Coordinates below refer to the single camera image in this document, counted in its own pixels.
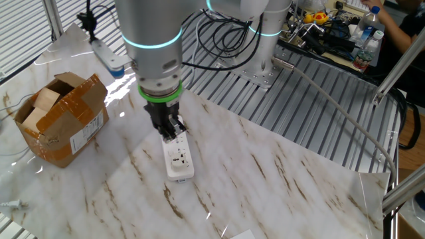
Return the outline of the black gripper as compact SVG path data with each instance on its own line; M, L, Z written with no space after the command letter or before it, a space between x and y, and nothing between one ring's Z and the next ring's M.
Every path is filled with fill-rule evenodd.
M173 141L186 131L179 119L179 103L148 102L144 109L149 113L154 128L159 132L165 143Z

